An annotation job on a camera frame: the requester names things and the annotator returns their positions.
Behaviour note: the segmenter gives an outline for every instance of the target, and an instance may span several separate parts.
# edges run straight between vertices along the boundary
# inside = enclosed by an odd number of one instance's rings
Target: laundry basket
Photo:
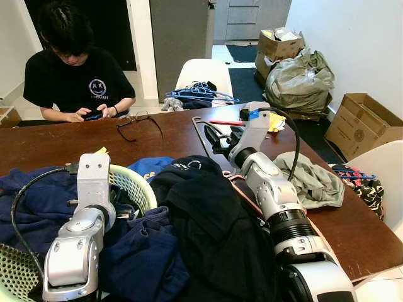
[[[109,182],[125,189],[142,213],[157,207],[157,199],[149,183],[136,172],[110,165]],[[37,283],[37,268],[32,258],[0,243],[0,302],[33,301],[27,294]]]

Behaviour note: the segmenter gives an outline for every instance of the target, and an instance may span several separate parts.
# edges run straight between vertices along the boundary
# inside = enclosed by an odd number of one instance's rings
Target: garbage bag
[[[269,73],[266,97],[279,107],[321,111],[329,90],[334,88],[333,81],[334,74],[323,55],[305,48],[294,59],[281,61]]]

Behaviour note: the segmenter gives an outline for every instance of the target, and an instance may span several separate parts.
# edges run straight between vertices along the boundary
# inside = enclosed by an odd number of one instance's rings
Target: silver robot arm
[[[80,158],[78,205],[46,255],[44,301],[80,299],[98,288],[98,256],[103,236],[116,218],[109,200],[109,166],[107,154],[84,154]]]
[[[227,139],[228,150],[222,147],[216,150],[220,150],[218,153],[224,154],[245,178],[262,209],[275,244],[276,260],[281,266],[283,300],[356,301],[351,281],[312,228],[294,186],[259,152],[269,125],[268,110],[263,109],[267,107],[265,102],[247,103],[240,113],[246,129],[242,135],[231,134],[231,139]]]

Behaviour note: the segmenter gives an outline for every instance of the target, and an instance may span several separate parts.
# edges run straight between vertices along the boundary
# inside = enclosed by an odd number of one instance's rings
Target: person
[[[112,55],[94,46],[85,15],[54,1],[43,7],[38,23],[47,47],[26,63],[24,98],[50,121],[80,122],[96,110],[101,118],[127,114],[135,91]]]

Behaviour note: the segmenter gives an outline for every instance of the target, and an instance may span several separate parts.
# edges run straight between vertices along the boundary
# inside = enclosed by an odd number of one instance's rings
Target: hand
[[[82,118],[82,115],[86,115],[87,113],[90,113],[91,110],[88,108],[80,108],[78,109],[75,113],[66,113],[66,121],[69,123],[77,123],[80,121],[84,121],[84,118]]]
[[[106,104],[101,104],[97,108],[97,110],[102,110],[102,118],[112,118],[116,115],[116,110],[114,107],[107,107]]]

